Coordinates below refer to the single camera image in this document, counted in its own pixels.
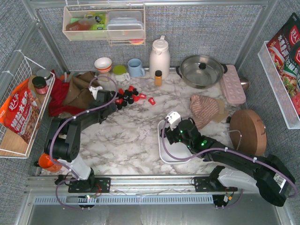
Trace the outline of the white storage tray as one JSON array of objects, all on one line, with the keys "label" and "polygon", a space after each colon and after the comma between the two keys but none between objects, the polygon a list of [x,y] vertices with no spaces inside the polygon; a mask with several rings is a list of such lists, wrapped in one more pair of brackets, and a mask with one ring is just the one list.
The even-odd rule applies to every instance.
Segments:
[{"label": "white storage tray", "polygon": [[[163,144],[162,144],[162,138],[160,136],[161,134],[161,129],[163,128],[163,125],[164,125],[164,120],[161,120],[158,125],[157,125],[157,131],[158,131],[158,149],[159,149],[159,155],[160,155],[160,158],[161,160],[164,162],[164,163],[167,163],[167,164],[183,164],[183,163],[186,163],[186,162],[189,162],[189,160],[176,160],[172,157],[170,157],[164,147],[163,147]],[[183,143],[173,143],[173,144],[169,144],[167,138],[165,137],[164,139],[165,141],[165,145],[166,145],[166,148],[167,150],[175,157],[177,158],[187,158],[187,157],[190,157],[192,156],[192,153],[188,150],[188,148],[183,144]]]}]

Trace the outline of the striped pink cloth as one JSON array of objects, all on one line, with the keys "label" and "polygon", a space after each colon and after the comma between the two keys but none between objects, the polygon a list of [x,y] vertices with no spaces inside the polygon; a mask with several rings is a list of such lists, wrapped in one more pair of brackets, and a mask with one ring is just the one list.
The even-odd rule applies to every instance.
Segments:
[{"label": "striped pink cloth", "polygon": [[225,102],[221,99],[193,94],[190,101],[190,110],[198,130],[211,121],[220,123],[228,115]]}]

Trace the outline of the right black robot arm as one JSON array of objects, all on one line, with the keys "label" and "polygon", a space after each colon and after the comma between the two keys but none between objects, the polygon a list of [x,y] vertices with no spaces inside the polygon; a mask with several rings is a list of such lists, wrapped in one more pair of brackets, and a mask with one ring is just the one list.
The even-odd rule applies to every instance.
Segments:
[{"label": "right black robot arm", "polygon": [[[254,156],[231,149],[221,142],[202,135],[192,118],[183,120],[180,116],[173,119],[170,115],[164,119],[160,131],[162,145],[167,155],[178,161],[203,158],[210,162],[219,162],[224,166],[216,167],[210,174],[212,186],[253,189],[268,203],[282,207],[287,198],[296,197],[298,190],[295,178],[285,164],[275,155]],[[176,157],[166,147],[181,143],[191,153],[189,157]]]}]

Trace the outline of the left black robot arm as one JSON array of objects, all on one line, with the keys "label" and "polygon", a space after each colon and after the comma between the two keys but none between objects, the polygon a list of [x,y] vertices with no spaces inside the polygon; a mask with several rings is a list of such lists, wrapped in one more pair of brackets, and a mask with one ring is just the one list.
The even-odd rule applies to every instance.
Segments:
[{"label": "left black robot arm", "polygon": [[81,132],[117,111],[116,97],[115,91],[99,90],[89,109],[68,119],[54,118],[50,124],[44,153],[67,168],[77,180],[88,180],[92,174],[79,155]]}]

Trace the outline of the lone red capsule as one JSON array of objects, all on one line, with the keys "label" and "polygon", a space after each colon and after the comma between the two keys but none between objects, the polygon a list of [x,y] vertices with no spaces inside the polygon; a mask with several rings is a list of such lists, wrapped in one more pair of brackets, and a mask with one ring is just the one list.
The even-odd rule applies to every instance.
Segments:
[{"label": "lone red capsule", "polygon": [[149,102],[151,105],[155,105],[155,104],[156,104],[154,98],[152,98],[152,97],[150,97],[150,98],[148,99],[148,102]]}]

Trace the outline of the red cloth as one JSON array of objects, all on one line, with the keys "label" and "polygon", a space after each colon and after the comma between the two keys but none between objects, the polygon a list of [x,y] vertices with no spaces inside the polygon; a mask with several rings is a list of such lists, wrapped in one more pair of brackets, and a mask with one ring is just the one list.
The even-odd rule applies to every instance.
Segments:
[{"label": "red cloth", "polygon": [[63,101],[67,97],[69,91],[69,83],[63,82],[55,75],[54,85],[50,94],[51,101],[48,106],[48,114],[50,117],[59,116],[59,114],[63,112],[70,113],[71,115],[76,115],[84,111],[84,109],[70,106],[70,105],[63,105]]}]

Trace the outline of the blue mug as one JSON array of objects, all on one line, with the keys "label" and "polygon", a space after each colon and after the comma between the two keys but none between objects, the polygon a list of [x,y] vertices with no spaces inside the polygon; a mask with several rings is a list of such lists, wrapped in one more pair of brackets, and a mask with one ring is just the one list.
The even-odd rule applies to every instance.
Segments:
[{"label": "blue mug", "polygon": [[133,78],[144,77],[145,70],[140,59],[130,59],[127,63],[129,75]]}]

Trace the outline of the orange spice bottle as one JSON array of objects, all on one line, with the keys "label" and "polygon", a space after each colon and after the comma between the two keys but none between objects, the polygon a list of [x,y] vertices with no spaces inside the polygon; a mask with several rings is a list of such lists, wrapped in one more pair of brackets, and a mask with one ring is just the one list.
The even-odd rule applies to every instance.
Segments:
[{"label": "orange spice bottle", "polygon": [[155,86],[162,85],[162,71],[161,70],[155,71],[154,85]]}]

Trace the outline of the steel pot with lid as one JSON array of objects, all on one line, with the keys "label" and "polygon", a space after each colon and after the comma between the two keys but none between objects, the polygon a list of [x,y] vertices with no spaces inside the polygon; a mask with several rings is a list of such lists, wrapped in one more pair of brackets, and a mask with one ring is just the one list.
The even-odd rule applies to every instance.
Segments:
[{"label": "steel pot with lid", "polygon": [[189,56],[175,69],[185,84],[195,89],[214,86],[228,71],[226,64],[219,63],[207,55]]}]

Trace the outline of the round wooden board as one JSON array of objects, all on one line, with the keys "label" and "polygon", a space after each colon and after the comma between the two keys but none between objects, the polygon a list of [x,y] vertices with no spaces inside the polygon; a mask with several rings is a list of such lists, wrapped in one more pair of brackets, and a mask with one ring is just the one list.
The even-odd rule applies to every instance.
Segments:
[{"label": "round wooden board", "polygon": [[238,151],[255,156],[263,156],[266,151],[265,125],[253,110],[238,110],[231,116],[229,136]]}]

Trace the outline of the pink egg tray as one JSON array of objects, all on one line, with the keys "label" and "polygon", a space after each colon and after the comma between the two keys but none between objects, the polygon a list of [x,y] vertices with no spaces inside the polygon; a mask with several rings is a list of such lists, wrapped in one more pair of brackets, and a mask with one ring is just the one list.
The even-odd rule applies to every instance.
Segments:
[{"label": "pink egg tray", "polygon": [[222,64],[225,71],[220,80],[220,87],[227,102],[232,105],[241,105],[246,102],[246,95],[240,83],[234,65]]}]

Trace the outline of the clear plastic containers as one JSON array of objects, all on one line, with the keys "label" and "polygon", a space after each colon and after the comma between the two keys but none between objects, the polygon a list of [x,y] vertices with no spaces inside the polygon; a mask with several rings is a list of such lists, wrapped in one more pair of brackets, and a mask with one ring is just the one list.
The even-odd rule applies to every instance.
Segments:
[{"label": "clear plastic containers", "polygon": [[144,38],[141,11],[111,11],[106,29],[110,39],[127,40]]}]

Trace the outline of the orange ball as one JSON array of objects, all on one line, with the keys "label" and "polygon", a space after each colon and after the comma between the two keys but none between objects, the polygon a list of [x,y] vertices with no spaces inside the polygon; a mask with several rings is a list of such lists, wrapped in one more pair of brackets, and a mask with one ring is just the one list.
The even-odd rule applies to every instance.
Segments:
[{"label": "orange ball", "polygon": [[50,156],[48,154],[45,154],[45,153],[43,153],[40,156],[40,158],[38,160],[38,165],[41,168],[43,168],[43,169],[45,169],[49,172],[52,172],[52,173],[58,172],[62,168],[61,165],[53,163],[50,159]]}]

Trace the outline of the metal base rail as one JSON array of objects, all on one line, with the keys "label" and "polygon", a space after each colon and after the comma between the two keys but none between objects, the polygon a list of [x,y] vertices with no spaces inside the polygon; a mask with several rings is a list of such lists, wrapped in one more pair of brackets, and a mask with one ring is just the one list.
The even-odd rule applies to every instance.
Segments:
[{"label": "metal base rail", "polygon": [[207,175],[176,176],[104,176],[97,177],[92,191],[65,184],[57,187],[54,176],[30,177],[25,193],[33,205],[58,205],[92,207],[95,205],[150,205],[150,204],[214,204],[225,199],[226,194],[235,197],[257,194],[258,187],[252,178],[237,181],[234,173],[225,176],[222,186],[213,188]]}]

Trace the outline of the cream wall shelf basket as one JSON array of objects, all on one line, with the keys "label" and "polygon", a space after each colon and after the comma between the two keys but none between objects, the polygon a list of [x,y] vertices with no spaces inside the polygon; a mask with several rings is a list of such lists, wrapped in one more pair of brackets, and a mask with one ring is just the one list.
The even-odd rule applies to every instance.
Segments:
[{"label": "cream wall shelf basket", "polygon": [[110,45],[143,45],[146,40],[143,3],[65,6],[63,34],[70,41],[108,41]]}]

